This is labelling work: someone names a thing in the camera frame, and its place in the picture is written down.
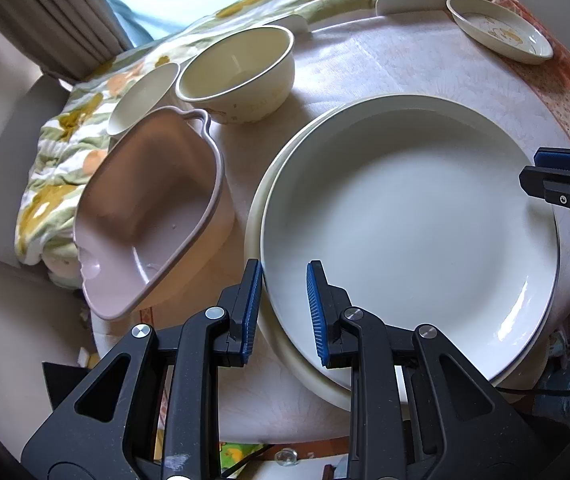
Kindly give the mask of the small duck saucer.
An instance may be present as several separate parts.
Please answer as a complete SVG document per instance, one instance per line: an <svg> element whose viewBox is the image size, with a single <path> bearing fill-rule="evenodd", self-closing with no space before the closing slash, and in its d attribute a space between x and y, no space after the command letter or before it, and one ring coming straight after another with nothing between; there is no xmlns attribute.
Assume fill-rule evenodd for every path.
<svg viewBox="0 0 570 480"><path fill-rule="evenodd" d="M488 0L446 0L456 25L472 40L512 61L541 65L554 56L546 37L528 21Z"/></svg>

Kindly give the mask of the grey bed headboard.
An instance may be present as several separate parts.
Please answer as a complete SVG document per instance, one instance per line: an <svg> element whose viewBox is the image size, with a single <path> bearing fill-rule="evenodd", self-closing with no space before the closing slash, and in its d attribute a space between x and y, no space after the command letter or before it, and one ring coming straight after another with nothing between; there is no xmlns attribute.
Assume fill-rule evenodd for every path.
<svg viewBox="0 0 570 480"><path fill-rule="evenodd" d="M18 101L0 135L0 263L6 266L23 267L14 248L22 193L35 161L41 127L62 111L68 96L58 80L42 76Z"/></svg>

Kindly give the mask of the floral green yellow duvet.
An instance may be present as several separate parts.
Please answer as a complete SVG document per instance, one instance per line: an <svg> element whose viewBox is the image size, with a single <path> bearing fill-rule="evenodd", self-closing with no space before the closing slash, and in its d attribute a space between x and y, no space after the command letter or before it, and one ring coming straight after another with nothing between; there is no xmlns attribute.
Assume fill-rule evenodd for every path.
<svg viewBox="0 0 570 480"><path fill-rule="evenodd" d="M216 40L252 26L297 14L310 24L376 0L238 0L196 21L184 32L128 50L76 84L62 112L40 131L35 161L22 194L15 253L26 266L43 263L58 286L81 285L73 220L82 191L108 152L108 120L132 85L155 68L182 64Z"/></svg>

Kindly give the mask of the cream yellow bowl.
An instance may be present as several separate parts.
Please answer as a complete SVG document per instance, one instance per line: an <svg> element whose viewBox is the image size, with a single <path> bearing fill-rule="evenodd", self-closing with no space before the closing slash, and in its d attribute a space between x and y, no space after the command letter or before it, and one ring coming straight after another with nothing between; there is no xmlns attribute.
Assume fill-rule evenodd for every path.
<svg viewBox="0 0 570 480"><path fill-rule="evenodd" d="M195 56L176 83L178 99L223 125L260 122L294 86L294 34L265 25L234 32Z"/></svg>

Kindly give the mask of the pink square bowl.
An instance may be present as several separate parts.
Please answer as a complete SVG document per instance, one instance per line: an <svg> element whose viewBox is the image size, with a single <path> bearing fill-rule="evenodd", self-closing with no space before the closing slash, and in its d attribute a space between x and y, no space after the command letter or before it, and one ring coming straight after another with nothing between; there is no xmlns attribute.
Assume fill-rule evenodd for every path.
<svg viewBox="0 0 570 480"><path fill-rule="evenodd" d="M154 110L109 152L73 226L82 289L107 321L178 294L230 236L224 157L204 110Z"/></svg>

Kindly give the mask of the white round bowl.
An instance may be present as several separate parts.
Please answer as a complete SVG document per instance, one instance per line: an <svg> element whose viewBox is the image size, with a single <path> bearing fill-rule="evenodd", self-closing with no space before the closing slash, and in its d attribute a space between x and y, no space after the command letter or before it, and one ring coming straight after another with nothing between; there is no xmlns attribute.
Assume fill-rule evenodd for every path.
<svg viewBox="0 0 570 480"><path fill-rule="evenodd" d="M176 83L181 67L166 63L154 68L125 92L111 113L106 128L111 140L120 140L146 115L159 107L178 106Z"/></svg>

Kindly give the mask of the orange floral cloth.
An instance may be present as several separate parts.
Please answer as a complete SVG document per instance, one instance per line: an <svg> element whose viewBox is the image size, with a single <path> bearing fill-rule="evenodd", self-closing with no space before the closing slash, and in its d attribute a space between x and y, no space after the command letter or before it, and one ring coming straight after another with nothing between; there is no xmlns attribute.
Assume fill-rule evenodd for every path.
<svg viewBox="0 0 570 480"><path fill-rule="evenodd" d="M518 0L492 0L533 25L550 42L554 55L541 65L506 58L507 65L531 88L570 141L570 51Z"/></svg>

